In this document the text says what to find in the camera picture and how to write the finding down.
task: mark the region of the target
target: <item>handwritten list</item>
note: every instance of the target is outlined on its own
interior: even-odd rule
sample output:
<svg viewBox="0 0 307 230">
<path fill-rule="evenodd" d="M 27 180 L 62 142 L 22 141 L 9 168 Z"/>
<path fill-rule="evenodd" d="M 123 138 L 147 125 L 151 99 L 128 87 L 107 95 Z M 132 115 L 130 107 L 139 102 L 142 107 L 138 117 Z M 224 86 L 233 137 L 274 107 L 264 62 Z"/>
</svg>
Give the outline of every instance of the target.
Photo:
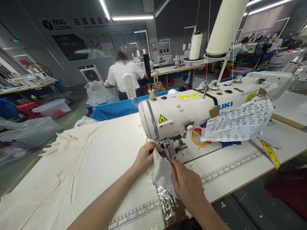
<svg viewBox="0 0 307 230">
<path fill-rule="evenodd" d="M 201 141 L 247 141 L 258 137 L 273 112 L 274 107 L 269 99 L 256 96 L 240 107 L 220 112 L 219 116 L 210 118 Z"/>
</svg>

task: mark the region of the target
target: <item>ceiling light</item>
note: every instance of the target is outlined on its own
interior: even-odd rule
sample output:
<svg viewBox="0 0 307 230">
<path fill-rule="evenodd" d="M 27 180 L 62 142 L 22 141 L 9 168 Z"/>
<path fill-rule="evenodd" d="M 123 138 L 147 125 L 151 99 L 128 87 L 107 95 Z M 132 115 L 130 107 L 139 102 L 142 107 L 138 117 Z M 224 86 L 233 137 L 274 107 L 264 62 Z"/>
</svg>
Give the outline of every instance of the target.
<svg viewBox="0 0 307 230">
<path fill-rule="evenodd" d="M 125 17 L 112 17 L 114 21 L 125 21 L 125 20 L 146 20 L 153 19 L 153 16 L 125 16 Z"/>
<path fill-rule="evenodd" d="M 247 3 L 246 6 L 253 5 L 253 4 L 255 4 L 255 3 L 257 3 L 257 2 L 260 2 L 260 1 L 262 1 L 262 0 L 253 0 L 253 1 L 250 1 L 249 3 Z"/>
<path fill-rule="evenodd" d="M 251 11 L 248 15 L 252 15 L 252 14 L 255 14 L 255 13 L 259 13 L 261 11 L 264 11 L 264 10 L 267 10 L 267 9 L 270 9 L 270 8 L 273 8 L 275 6 L 278 6 L 278 5 L 282 5 L 284 3 L 287 3 L 287 2 L 290 2 L 292 0 L 283 0 L 283 1 L 280 1 L 280 2 L 276 2 L 274 4 L 271 4 L 271 5 L 268 5 L 268 6 L 265 6 L 265 7 L 262 7 L 262 8 L 259 8 L 257 10 L 254 10 L 254 11 Z"/>
<path fill-rule="evenodd" d="M 105 13 L 105 16 L 107 17 L 108 20 L 110 20 L 110 14 L 109 14 L 108 8 L 106 7 L 105 0 L 99 0 L 99 1 L 100 1 L 101 6 L 102 6 L 102 9 Z"/>
</svg>

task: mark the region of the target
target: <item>yellow measuring tape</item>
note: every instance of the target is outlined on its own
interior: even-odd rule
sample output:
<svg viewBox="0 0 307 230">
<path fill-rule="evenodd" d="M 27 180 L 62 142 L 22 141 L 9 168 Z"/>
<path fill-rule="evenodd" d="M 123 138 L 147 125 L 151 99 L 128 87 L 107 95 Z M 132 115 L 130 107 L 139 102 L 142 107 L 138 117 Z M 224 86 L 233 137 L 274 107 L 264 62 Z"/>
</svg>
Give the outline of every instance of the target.
<svg viewBox="0 0 307 230">
<path fill-rule="evenodd" d="M 260 143 L 262 144 L 262 146 L 265 149 L 266 153 L 268 154 L 269 158 L 271 159 L 271 161 L 275 165 L 276 170 L 278 170 L 279 167 L 280 167 L 280 163 L 279 163 L 279 160 L 278 160 L 276 154 L 274 153 L 274 150 L 272 149 L 272 147 L 270 145 L 263 142 L 260 138 L 258 138 L 258 139 L 260 140 Z"/>
</svg>

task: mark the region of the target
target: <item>person's right hand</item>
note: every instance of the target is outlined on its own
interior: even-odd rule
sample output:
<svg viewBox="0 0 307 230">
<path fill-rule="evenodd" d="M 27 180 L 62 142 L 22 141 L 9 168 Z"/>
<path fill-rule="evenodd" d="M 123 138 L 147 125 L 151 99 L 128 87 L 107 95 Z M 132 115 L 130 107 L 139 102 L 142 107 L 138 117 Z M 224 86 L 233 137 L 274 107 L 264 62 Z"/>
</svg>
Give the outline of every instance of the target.
<svg viewBox="0 0 307 230">
<path fill-rule="evenodd" d="M 209 205 L 201 185 L 200 176 L 187 169 L 178 160 L 172 159 L 172 181 L 176 195 L 187 210 L 195 217 L 204 206 Z"/>
</svg>

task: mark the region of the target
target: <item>green exit sign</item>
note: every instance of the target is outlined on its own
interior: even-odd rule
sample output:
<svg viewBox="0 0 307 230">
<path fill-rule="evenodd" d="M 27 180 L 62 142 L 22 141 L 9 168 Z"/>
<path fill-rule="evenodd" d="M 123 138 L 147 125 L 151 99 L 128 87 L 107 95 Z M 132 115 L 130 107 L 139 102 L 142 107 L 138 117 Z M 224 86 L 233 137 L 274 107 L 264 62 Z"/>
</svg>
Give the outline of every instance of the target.
<svg viewBox="0 0 307 230">
<path fill-rule="evenodd" d="M 11 41 L 11 43 L 21 43 L 21 41 L 19 39 L 11 39 L 10 41 Z"/>
</svg>

